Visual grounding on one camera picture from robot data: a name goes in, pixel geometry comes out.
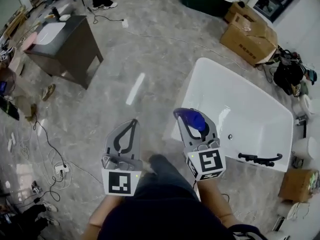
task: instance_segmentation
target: slipper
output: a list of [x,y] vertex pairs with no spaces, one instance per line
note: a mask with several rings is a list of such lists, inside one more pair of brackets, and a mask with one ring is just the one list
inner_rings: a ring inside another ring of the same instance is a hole
[[45,88],[42,96],[42,101],[47,101],[47,99],[49,99],[49,97],[54,93],[55,89],[56,85],[54,83]]

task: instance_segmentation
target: power strip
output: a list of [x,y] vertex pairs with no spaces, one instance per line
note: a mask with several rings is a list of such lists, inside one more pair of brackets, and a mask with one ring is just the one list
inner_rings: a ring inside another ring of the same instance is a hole
[[54,167],[55,173],[59,176],[61,176],[61,171],[63,173],[63,177],[65,177],[65,175],[70,171],[70,168],[67,164],[64,165],[57,165],[56,167]]

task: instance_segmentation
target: white bathtub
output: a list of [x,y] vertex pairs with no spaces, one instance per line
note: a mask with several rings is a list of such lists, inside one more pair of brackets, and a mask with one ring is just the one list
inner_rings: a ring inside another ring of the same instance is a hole
[[[220,145],[228,149],[228,157],[246,162],[244,158],[238,158],[239,153],[259,158],[275,158],[280,153],[282,159],[268,168],[287,171],[293,115],[242,76],[208,58],[200,58],[179,92],[175,108],[180,107],[197,109],[215,123]],[[173,116],[163,138],[181,141]],[[252,161],[246,163],[265,167]]]

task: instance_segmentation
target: white sneaker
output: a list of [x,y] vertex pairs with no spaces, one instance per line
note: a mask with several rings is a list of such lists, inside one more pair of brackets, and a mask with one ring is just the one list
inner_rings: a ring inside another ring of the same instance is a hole
[[104,6],[103,4],[99,5],[98,7],[92,7],[92,10],[96,11],[98,10],[100,7]]
[[43,218],[45,218],[49,224],[54,225],[54,226],[60,226],[59,221],[53,219],[53,218],[49,218],[47,216],[43,216]]
[[53,204],[48,203],[48,202],[42,202],[42,204],[44,205],[44,207],[46,208],[47,211],[49,212],[54,212],[56,213],[58,211],[58,208],[55,207]]
[[108,10],[109,8],[115,8],[117,5],[118,5],[117,2],[113,2],[110,6],[104,6],[103,9]]

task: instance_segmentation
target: tile floor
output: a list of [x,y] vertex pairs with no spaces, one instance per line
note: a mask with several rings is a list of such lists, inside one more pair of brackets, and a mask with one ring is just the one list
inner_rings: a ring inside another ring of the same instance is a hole
[[[56,91],[47,102],[38,102],[38,120],[47,129],[49,141],[61,152],[65,160],[88,171],[100,181],[101,156],[107,134],[118,124],[137,118],[141,125],[141,156],[151,152],[164,154],[189,180],[193,178],[186,167],[181,145],[162,140],[169,117],[172,117],[175,99],[184,79],[198,58],[207,57],[238,73],[275,97],[291,109],[291,100],[285,93],[266,81],[263,71],[248,65],[236,54],[219,43],[227,24],[221,18],[192,10],[179,0],[114,0],[118,7],[96,14],[111,19],[128,20],[124,29],[120,22],[99,18],[93,24],[93,15],[78,3],[79,14],[87,15],[91,30],[104,57],[91,65],[96,70],[88,90],[66,80],[49,77],[31,60],[25,58],[23,77],[35,87],[44,88],[55,83]],[[163,37],[168,36],[186,42]],[[236,61],[221,57],[199,45]],[[145,79],[132,103],[127,105],[129,92],[140,73]],[[46,191],[46,180],[52,183],[53,162],[58,155],[50,152],[43,130],[31,130],[29,123],[17,121],[0,113],[0,179],[11,201],[18,203],[30,195],[31,182],[36,180]],[[12,131],[30,150],[29,158],[20,155],[15,147],[7,151],[7,141]],[[283,173],[261,167],[227,160],[228,170],[220,179],[219,187],[229,194],[235,216],[244,223],[252,224],[265,233],[272,229],[277,216],[275,204]],[[53,217],[61,223],[56,228],[47,227],[42,236],[47,240],[79,239],[89,216],[104,197],[103,187],[87,173],[72,165],[72,181],[68,188],[57,190],[60,202],[49,194],[44,199],[55,204],[59,212]]]

